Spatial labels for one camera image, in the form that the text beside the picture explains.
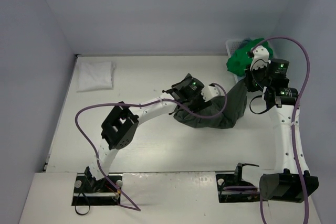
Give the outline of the white t shirt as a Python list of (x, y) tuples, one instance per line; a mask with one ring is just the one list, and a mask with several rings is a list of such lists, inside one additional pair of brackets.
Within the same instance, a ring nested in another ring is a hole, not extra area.
[(116, 64), (112, 61), (81, 62), (78, 66), (78, 92), (112, 90)]

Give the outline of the grey green t shirt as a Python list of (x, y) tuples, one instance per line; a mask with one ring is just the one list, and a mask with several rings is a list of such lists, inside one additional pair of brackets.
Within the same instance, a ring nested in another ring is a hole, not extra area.
[(220, 92), (220, 96), (210, 100), (209, 107), (199, 112), (194, 113), (191, 110), (188, 112), (181, 106), (178, 106), (174, 111), (174, 119), (192, 128), (233, 128), (237, 120), (243, 117), (245, 113), (247, 88), (240, 81), (227, 93), (224, 93), (221, 89)]

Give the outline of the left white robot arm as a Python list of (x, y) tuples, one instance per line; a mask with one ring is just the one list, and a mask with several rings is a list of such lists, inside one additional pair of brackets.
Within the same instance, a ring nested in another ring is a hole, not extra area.
[(135, 108), (114, 106), (101, 124), (102, 140), (98, 157), (85, 170), (86, 186), (95, 193), (103, 190), (104, 175), (108, 174), (118, 151), (132, 142), (141, 124), (158, 116), (173, 113), (180, 108), (179, 104), (197, 113), (209, 105), (213, 94), (216, 95), (217, 91), (212, 86), (206, 86), (187, 74), (181, 82), (148, 101), (148, 106), (144, 104), (139, 104)]

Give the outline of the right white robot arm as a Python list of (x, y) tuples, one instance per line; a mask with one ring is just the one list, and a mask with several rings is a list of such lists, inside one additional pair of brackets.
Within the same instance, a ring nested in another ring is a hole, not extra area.
[(233, 184), (259, 188), (264, 200), (301, 203), (319, 186), (310, 175), (302, 151), (299, 131), (299, 109), (295, 108), (299, 92), (288, 86), (289, 62), (282, 59), (254, 59), (246, 69), (244, 79), (248, 91), (261, 91), (265, 101), (264, 113), (270, 116), (275, 136), (276, 161), (273, 169), (245, 164), (233, 173)]

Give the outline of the white laundry basket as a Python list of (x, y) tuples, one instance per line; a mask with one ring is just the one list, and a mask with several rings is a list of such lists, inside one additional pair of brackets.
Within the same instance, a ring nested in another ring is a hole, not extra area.
[[(234, 52), (237, 50), (237, 49), (240, 49), (240, 48), (243, 48), (247, 43), (249, 43), (251, 41), (250, 38), (246, 38), (244, 40), (241, 40), (241, 39), (230, 39), (230, 40), (227, 40), (225, 42), (225, 45), (226, 45), (226, 51), (228, 53), (228, 60), (227, 60), (227, 63), (226, 63), (226, 66), (227, 66), (227, 69), (229, 72), (231, 72), (229, 70), (229, 67), (228, 67), (228, 62), (229, 62), (229, 59), (232, 57), (232, 55), (234, 54)], [(235, 82), (238, 83), (241, 79), (243, 79), (244, 77), (240, 77), (240, 76), (237, 76), (235, 73), (231, 72), (234, 76), (234, 79), (235, 79)]]

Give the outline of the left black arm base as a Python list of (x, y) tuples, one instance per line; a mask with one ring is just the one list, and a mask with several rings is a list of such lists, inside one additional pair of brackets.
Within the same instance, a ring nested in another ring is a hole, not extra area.
[(106, 180), (91, 186), (84, 174), (77, 174), (73, 189), (72, 206), (116, 206), (121, 193)]

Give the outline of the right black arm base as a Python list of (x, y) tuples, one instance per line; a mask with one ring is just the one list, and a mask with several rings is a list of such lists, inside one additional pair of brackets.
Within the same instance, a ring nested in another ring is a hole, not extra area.
[(258, 187), (243, 180), (244, 169), (251, 167), (259, 168), (259, 165), (238, 163), (234, 171), (215, 172), (219, 203), (251, 203), (260, 201)]

